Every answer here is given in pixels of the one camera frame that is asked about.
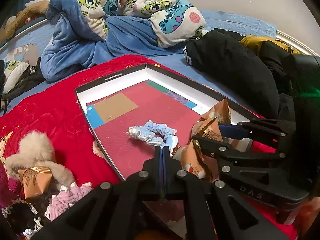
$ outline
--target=brown rectangle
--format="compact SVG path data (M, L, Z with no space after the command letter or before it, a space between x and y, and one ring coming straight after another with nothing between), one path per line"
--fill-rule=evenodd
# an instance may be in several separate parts
M94 104L94 108L104 123L110 122L137 107L123 93L118 93Z

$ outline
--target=yellow clothing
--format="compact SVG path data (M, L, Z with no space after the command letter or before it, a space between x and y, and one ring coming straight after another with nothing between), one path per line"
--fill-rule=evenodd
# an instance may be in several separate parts
M245 36L240 42L247 48L251 49L257 56L259 56L259 52L262 46L262 43L264 41L272 41L281 48L283 48L285 51L288 51L289 46L286 42L284 41L275 41L274 39L268 38L268 37L258 37L258 36L252 36L248 35ZM300 52L296 49L293 48L292 54L300 54Z

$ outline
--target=red blanket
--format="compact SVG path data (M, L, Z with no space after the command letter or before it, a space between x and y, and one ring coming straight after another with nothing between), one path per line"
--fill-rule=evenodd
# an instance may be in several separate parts
M91 181L93 187L103 181L119 182L113 169L92 152L94 138L77 102L74 89L102 76L142 63L157 64L142 56L126 55L79 72L46 91L21 101L0 118L0 138L13 131L7 141L4 158L17 153L18 142L31 130L45 132L53 143L57 162L70 169L78 184ZM265 205L253 203L255 208L295 239L293 226L275 222L274 211Z

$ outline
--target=blue blanket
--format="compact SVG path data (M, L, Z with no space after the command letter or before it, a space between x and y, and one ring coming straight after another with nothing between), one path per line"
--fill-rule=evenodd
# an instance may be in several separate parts
M146 57L182 53L182 42L168 49L158 47L149 19L131 16L105 17L105 40L84 20L77 0L51 0L46 17L55 24L52 43L41 57L41 71L56 81L77 71L126 54Z

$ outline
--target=white wall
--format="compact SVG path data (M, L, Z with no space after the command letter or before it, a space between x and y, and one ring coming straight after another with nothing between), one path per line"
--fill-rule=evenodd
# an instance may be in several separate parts
M320 54L320 27L302 0L188 0L198 9L233 12L261 19Z

